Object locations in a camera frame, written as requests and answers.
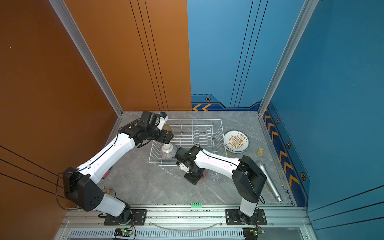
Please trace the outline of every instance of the stacked plates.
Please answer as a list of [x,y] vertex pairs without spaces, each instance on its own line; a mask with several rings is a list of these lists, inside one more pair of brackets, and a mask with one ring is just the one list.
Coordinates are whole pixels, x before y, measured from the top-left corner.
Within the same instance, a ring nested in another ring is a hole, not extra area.
[[249,147],[249,139],[243,132],[232,130],[224,135],[224,145],[230,152],[242,153]]

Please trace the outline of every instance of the robotic arm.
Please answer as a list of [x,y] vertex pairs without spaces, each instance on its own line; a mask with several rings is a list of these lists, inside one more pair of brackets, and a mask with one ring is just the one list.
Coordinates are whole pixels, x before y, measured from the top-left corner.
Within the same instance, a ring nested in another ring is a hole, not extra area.
[[267,177],[250,157],[223,157],[195,145],[189,151],[179,148],[175,158],[179,168],[186,172],[184,177],[193,185],[203,177],[204,169],[232,178],[242,197],[238,210],[240,220],[247,225],[254,222],[256,205]]
[[65,197],[85,211],[105,212],[127,222],[132,214],[130,205],[104,193],[97,183],[120,157],[135,146],[142,147],[151,140],[169,143],[173,133],[162,129],[167,120],[164,112],[144,111],[140,119],[119,129],[117,136],[105,148],[77,170],[67,168],[63,172]]

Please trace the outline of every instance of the yellow chevron arrow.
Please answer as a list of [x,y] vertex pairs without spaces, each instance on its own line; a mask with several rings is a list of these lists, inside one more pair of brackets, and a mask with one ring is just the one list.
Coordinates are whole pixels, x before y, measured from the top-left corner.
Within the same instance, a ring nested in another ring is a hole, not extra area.
[[282,155],[284,155],[284,156],[288,157],[288,156],[287,156],[287,154],[286,154],[285,152],[283,152],[283,151],[280,151],[280,162],[281,162],[281,156],[282,156]]
[[200,107],[201,106],[201,104],[198,104],[198,105],[196,105],[194,108],[192,108],[193,110],[195,110],[195,111],[198,111],[196,108],[198,108],[198,107]]
[[268,132],[270,132],[271,126],[274,127],[272,123],[268,123]]
[[292,188],[292,180],[294,180],[295,182],[297,182],[297,184],[300,184],[299,183],[299,180],[297,180],[294,176],[292,176],[291,174],[289,175],[289,186]]
[[277,132],[272,131],[272,142],[273,142],[273,136],[274,136],[274,135],[279,136],[279,135],[277,134]]
[[287,174],[287,167],[289,167],[290,169],[293,170],[293,167],[290,164],[288,164],[287,162],[284,162],[284,172],[285,172],[285,174]]
[[265,125],[266,125],[266,119],[271,118],[270,116],[265,116]]
[[204,110],[204,111],[208,111],[208,110],[207,110],[207,107],[209,107],[209,106],[211,106],[211,104],[208,104],[207,106],[203,107],[203,110]]

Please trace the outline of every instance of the green plastic clip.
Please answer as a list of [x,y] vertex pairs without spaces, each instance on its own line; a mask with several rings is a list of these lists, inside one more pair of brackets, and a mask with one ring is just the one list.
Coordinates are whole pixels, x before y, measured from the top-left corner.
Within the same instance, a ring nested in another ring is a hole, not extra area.
[[191,203],[191,208],[192,209],[200,209],[203,207],[203,204],[199,204],[199,203]]

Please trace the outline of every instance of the sunburst pattern on plate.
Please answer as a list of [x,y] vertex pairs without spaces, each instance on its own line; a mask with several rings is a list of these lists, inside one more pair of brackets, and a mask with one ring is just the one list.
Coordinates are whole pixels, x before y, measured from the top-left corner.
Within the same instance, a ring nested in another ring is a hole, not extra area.
[[237,135],[232,135],[228,138],[228,144],[234,148],[241,148],[244,145],[244,140]]

